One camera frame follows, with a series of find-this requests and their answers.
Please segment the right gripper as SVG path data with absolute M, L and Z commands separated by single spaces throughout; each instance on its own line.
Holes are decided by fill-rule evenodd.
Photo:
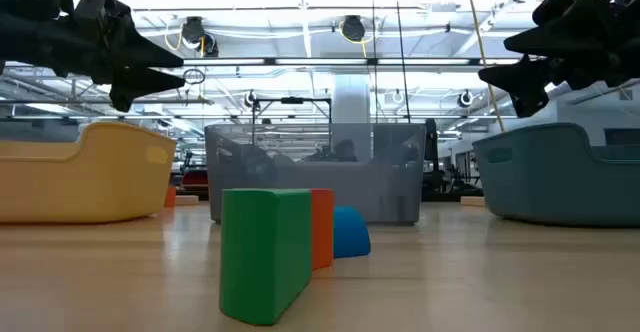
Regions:
M 567 79 L 573 90 L 604 81 L 617 87 L 640 78 L 640 33 L 609 32 L 604 24 L 538 26 L 504 41 L 512 52 L 571 58 L 531 60 L 524 55 L 517 63 L 481 69 L 480 79 L 506 91 L 518 118 L 531 117 L 549 103 L 545 90 Z

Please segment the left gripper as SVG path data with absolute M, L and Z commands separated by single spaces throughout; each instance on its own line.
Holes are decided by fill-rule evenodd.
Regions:
M 137 98 L 185 84 L 182 77 L 148 68 L 182 67 L 184 60 L 138 33 L 130 19 L 108 19 L 95 32 L 71 19 L 36 22 L 0 19 L 0 75 L 8 61 L 80 74 L 111 84 L 112 106 L 128 112 Z

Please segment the green block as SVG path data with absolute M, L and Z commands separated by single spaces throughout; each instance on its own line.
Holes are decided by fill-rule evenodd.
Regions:
M 312 270 L 308 189 L 223 192 L 219 308 L 235 320 L 276 324 Z

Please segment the orange square block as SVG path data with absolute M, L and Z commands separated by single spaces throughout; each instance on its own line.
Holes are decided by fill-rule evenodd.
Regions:
M 330 267 L 334 260 L 334 192 L 311 190 L 312 269 Z

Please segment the blue rounded block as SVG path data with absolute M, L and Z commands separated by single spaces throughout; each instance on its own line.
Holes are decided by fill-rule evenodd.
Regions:
M 371 241 L 367 225 L 360 212 L 349 206 L 334 208 L 334 257 L 367 256 Z

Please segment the teal plastic bin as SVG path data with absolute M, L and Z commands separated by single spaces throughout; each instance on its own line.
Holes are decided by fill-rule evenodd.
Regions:
M 494 215 L 557 226 L 640 228 L 640 146 L 593 146 L 574 123 L 472 143 Z

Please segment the yellow plastic bin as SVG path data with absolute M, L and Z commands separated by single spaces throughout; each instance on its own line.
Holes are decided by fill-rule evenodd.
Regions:
M 74 142 L 0 140 L 1 223 L 109 223 L 164 208 L 176 141 L 119 122 Z

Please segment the red box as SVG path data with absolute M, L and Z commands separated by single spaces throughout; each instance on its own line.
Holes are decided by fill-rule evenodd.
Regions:
M 208 172 L 205 169 L 188 170 L 184 173 L 181 185 L 187 188 L 204 188 L 208 185 Z

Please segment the black upright equipment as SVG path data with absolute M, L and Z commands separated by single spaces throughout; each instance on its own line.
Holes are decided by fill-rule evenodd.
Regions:
M 438 157 L 438 134 L 436 121 L 432 118 L 425 120 L 425 153 L 424 162 L 427 170 L 423 173 L 423 190 L 422 198 L 424 201 L 429 201 L 432 195 L 437 194 L 442 176 L 439 169 L 439 157 Z

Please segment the ceiling light bar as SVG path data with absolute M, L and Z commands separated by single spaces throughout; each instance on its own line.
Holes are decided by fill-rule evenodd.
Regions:
M 483 66 L 480 58 L 189 58 L 184 66 Z

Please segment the white pillar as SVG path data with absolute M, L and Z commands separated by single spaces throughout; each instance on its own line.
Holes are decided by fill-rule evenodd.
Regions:
M 332 94 L 332 114 L 336 123 L 368 123 L 370 90 L 366 75 L 336 75 Z

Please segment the grey translucent plastic bin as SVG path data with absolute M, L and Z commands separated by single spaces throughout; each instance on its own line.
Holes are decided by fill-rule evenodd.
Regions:
M 331 189 L 338 206 L 373 224 L 419 219 L 426 129 L 419 124 L 246 124 L 205 129 L 210 216 L 222 218 L 226 189 Z M 364 162 L 305 162 L 350 139 Z

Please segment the person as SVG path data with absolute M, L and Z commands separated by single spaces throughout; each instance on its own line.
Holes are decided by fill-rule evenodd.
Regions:
M 324 146 L 321 150 L 303 158 L 305 162 L 364 162 L 356 154 L 353 140 L 341 140 L 331 147 Z

